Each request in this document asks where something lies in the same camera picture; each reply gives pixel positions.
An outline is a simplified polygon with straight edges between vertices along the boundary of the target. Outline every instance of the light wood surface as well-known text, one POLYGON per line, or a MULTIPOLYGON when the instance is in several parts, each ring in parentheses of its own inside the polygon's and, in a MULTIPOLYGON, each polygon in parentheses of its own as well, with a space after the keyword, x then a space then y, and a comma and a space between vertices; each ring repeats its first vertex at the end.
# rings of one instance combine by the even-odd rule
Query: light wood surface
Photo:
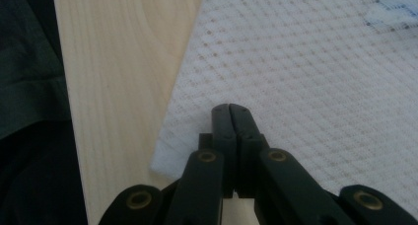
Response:
MULTIPOLYGON (((55 0, 89 224, 149 170, 201 0, 55 0)), ((255 224, 225 201, 223 224, 255 224)))

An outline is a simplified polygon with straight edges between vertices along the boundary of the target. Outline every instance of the dark cloth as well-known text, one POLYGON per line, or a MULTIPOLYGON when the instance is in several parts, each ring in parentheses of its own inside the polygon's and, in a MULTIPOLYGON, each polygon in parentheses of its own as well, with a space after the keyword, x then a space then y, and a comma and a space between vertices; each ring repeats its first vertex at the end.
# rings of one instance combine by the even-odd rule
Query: dark cloth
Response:
POLYGON ((0 0, 0 138, 71 118, 64 69, 27 0, 0 0))
POLYGON ((71 121, 33 124, 0 151, 0 224, 87 224, 71 121))
POLYGON ((3 224, 87 224, 53 0, 0 0, 3 224))

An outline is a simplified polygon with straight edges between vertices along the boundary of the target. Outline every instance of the wood grain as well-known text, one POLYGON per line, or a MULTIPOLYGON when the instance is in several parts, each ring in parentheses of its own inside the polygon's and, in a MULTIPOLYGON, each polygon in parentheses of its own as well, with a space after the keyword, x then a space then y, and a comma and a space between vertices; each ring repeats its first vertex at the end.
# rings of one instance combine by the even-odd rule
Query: wood grain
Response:
MULTIPOLYGON (((55 0, 89 224, 149 170, 201 0, 55 0)), ((250 201, 224 224, 255 224, 250 201)))

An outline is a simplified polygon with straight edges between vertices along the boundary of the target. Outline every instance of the screw hole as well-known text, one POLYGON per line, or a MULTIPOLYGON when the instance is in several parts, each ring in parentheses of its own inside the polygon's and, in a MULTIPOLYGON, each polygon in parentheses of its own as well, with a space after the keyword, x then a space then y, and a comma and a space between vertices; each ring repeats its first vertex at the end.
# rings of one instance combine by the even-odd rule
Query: screw hole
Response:
POLYGON ((151 194, 146 190, 132 192, 126 199, 126 205, 130 209, 141 209, 148 206, 148 204, 151 203, 152 198, 151 194))
POLYGON ((286 160, 286 154, 280 151, 271 151, 268 153, 268 158, 277 162, 283 162, 286 160))
POLYGON ((381 210, 383 208, 383 203, 380 199, 362 190, 354 193, 354 200, 360 205, 372 210, 381 210))
POLYGON ((210 163, 215 161, 216 155, 211 152, 202 152, 197 155, 200 161, 210 163))

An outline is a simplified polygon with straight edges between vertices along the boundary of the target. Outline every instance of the black plastic part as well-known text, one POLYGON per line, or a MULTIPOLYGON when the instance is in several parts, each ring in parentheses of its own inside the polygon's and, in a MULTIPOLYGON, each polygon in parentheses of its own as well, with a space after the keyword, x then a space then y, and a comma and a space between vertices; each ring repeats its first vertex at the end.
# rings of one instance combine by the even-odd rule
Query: black plastic part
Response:
POLYGON ((251 112, 239 105, 230 105, 235 133, 238 137, 238 179, 236 191, 240 198, 254 198, 258 155, 265 148, 251 112))
POLYGON ((163 204, 163 194, 155 187, 134 186, 127 188, 120 193, 107 211, 104 213, 100 225, 154 225, 159 216, 159 210, 163 204), (132 209, 128 206, 127 200, 131 194, 146 191, 151 195, 148 205, 139 209, 132 209))
POLYGON ((228 160, 224 166, 224 197, 231 198, 237 184, 237 136, 228 105, 212 110, 212 149, 224 154, 228 160))
POLYGON ((338 203, 357 224, 418 224, 411 214, 393 200, 370 187, 344 187, 338 203))
POLYGON ((259 176, 285 224, 354 224, 288 152, 263 150, 259 176))
POLYGON ((223 169, 224 156, 221 153, 209 149, 192 153, 164 224, 221 224, 223 169))
POLYGON ((201 133, 199 134, 199 149, 211 149, 212 148, 212 134, 201 133))
POLYGON ((259 189, 255 195, 254 212, 260 225, 285 224, 265 189, 259 189))

